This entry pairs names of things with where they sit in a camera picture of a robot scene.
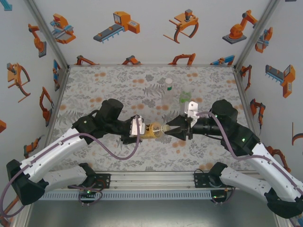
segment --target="gray floral mat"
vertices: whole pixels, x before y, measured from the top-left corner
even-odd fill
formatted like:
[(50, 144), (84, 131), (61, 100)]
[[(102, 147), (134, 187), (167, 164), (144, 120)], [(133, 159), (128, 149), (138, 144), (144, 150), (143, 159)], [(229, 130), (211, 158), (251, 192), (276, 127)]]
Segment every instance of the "gray floral mat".
[[(169, 108), (162, 108), (162, 86), (166, 78), (173, 79), (175, 98)], [(247, 126), (232, 68), (215, 67), (72, 67), (65, 88), (52, 141), (66, 132), (73, 122), (101, 107), (103, 100), (114, 98), (124, 104), (120, 120), (134, 114), (142, 115), (145, 123), (165, 123), (180, 110), (182, 87), (192, 90), (192, 99), (200, 111), (210, 110), (216, 100), (226, 99), (238, 109), (238, 122)], [(134, 144), (122, 145), (119, 136), (106, 135), (100, 139), (121, 157), (129, 155)], [(144, 140), (135, 155), (126, 161), (111, 157), (97, 143), (75, 152), (54, 170), (66, 169), (88, 162), (96, 171), (192, 171), (210, 169), (223, 162), (236, 170), (252, 170), (245, 162), (234, 160), (217, 140), (194, 135), (193, 140), (174, 137)]]

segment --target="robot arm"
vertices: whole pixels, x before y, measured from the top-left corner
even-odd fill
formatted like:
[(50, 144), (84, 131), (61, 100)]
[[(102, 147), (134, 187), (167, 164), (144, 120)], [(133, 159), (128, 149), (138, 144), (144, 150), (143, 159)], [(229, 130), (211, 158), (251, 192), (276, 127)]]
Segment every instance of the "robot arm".
[[(283, 218), (303, 212), (303, 183), (280, 166), (250, 129), (237, 123), (238, 112), (230, 103), (220, 100), (213, 104), (210, 114), (216, 120), (209, 117), (197, 118), (197, 110), (196, 103), (185, 103), (181, 115), (167, 123), (179, 127), (165, 134), (181, 140), (186, 140), (187, 136), (192, 139), (193, 134), (226, 136), (229, 143), (221, 139), (221, 145), (231, 151), (235, 159), (248, 162), (266, 180), (256, 180), (218, 162), (209, 172), (214, 184), (223, 183), (247, 191), (267, 202), (267, 206)], [(216, 121), (222, 125), (225, 135)]]
[(91, 137), (99, 139), (110, 133), (120, 135), (123, 144), (138, 141), (138, 133), (145, 132), (143, 119), (133, 116), (126, 121), (118, 120), (122, 108), (123, 104), (118, 100), (105, 100), (100, 110), (78, 119), (72, 128), (37, 154), (21, 162), (10, 161), (7, 164), (10, 181), (18, 172), (24, 170), (11, 183), (21, 203), (31, 204), (45, 192), (68, 185), (92, 186), (95, 183), (95, 172), (87, 163), (79, 164), (72, 169), (49, 171), (74, 151), (93, 142)]

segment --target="tabletop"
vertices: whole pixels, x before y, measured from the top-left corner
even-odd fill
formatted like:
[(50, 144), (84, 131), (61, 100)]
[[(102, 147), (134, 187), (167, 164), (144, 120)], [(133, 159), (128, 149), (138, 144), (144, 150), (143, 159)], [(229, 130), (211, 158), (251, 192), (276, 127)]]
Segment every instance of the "tabletop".
[[(169, 106), (161, 98), (166, 78), (173, 79), (175, 97)], [(52, 141), (65, 133), (80, 117), (101, 107), (102, 101), (114, 98), (123, 103), (119, 120), (135, 114), (145, 123), (171, 121), (180, 111), (179, 94), (183, 87), (192, 91), (199, 111), (209, 111), (216, 100), (226, 99), (238, 110), (238, 123), (247, 126), (232, 68), (174, 66), (88, 66), (72, 67), (60, 104)], [(134, 144), (122, 145), (119, 136), (100, 139), (120, 157), (128, 156)], [(220, 141), (202, 135), (181, 141), (164, 135), (143, 140), (135, 155), (126, 161), (116, 160), (93, 142), (74, 152), (54, 170), (87, 162), (95, 171), (193, 171), (209, 170), (216, 162), (235, 170), (253, 170), (247, 163), (234, 160)]]

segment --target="white wall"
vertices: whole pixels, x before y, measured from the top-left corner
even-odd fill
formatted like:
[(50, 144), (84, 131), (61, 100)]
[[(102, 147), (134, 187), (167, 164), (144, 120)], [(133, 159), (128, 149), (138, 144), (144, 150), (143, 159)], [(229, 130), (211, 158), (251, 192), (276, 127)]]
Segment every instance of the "white wall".
[[(269, 46), (263, 53), (253, 49), (244, 64), (246, 67), (252, 65), (251, 86), (246, 92), (248, 100), (255, 98), (266, 106), (261, 140), (284, 153), (291, 173), (300, 180), (303, 180), (303, 139), (296, 140), (292, 146), (292, 122), (294, 134), (303, 133), (302, 9), (303, 1), (281, 1), (266, 25), (266, 29), (273, 27)], [(283, 72), (289, 64), (293, 65), (296, 77), (292, 94), (283, 98), (283, 88), (266, 75), (265, 66)], [(243, 80), (243, 85), (246, 84), (247, 77)]]
[[(53, 60), (54, 53), (47, 44), (46, 56), (39, 58), (38, 50), (34, 45), (34, 37), (28, 30), (28, 24), (35, 26), (36, 22), (27, 9), (24, 1), (10, 1), (12, 11), (4, 11), (0, 8), (1, 43), (0, 45), (0, 120), (7, 124), (7, 128), (0, 133), (0, 192), (8, 182), (6, 164), (12, 159), (23, 160), (23, 146), (34, 142), (36, 138), (45, 135), (40, 142), (39, 151), (45, 144), (48, 128), (42, 117), (39, 107), (39, 97), (44, 86), (49, 92), (54, 103), (59, 96), (59, 90), (54, 91)], [(42, 33), (37, 32), (41, 41), (45, 41)], [(8, 88), (12, 82), (7, 81), (7, 63), (19, 63), (28, 72), (30, 82), (24, 85), (24, 90), (31, 95), (18, 103), (23, 94), (16, 86)], [(21, 73), (22, 82), (26, 81)], [(51, 108), (48, 100), (44, 100), (47, 109)], [(16, 196), (13, 190), (6, 197), (7, 205)]]
[[(76, 57), (84, 57), (102, 64), (121, 64), (126, 57), (134, 55), (141, 63), (170, 63), (176, 55), (196, 53), (196, 64), (209, 64), (221, 57), (240, 55), (247, 40), (229, 44), (222, 36), (240, 23), (242, 14), (251, 9), (252, 15), (260, 19), (268, 0), (35, 0), (46, 22), (53, 14), (64, 16), (74, 27), (76, 39), (68, 44), (58, 43), (67, 62), (76, 63)], [(190, 39), (179, 34), (180, 44), (163, 34), (173, 37), (176, 26), (169, 22), (175, 16), (191, 9), (199, 18), (199, 29)], [(93, 37), (114, 24), (113, 13), (125, 11), (132, 20), (140, 24), (139, 34), (130, 31), (115, 35), (109, 41), (99, 43)], [(244, 34), (253, 31), (248, 23)]]

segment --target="floral patterned surface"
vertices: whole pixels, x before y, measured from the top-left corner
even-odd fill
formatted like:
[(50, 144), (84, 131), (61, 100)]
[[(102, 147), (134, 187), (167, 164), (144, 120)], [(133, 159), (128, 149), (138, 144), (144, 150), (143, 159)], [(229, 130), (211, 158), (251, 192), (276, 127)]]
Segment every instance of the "floral patterned surface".
[[(175, 94), (168, 108), (161, 104), (166, 78), (173, 79)], [(192, 90), (192, 98), (198, 102), (199, 111), (208, 111), (213, 102), (226, 99), (238, 109), (238, 122), (247, 126), (232, 68), (72, 67), (52, 141), (66, 132), (78, 118), (99, 109), (102, 101), (109, 98), (124, 104), (120, 120), (139, 114), (145, 123), (168, 122), (178, 116), (178, 98), (182, 87)], [(122, 145), (116, 135), (105, 135), (100, 140), (120, 157), (126, 157), (134, 148), (134, 144)], [(187, 141), (166, 135), (160, 139), (143, 140), (135, 155), (126, 161), (114, 159), (93, 142), (63, 160), (54, 170), (88, 162), (96, 171), (192, 171), (197, 168), (210, 169), (217, 161), (236, 170), (252, 170), (245, 162), (234, 160), (219, 141), (200, 135)]]

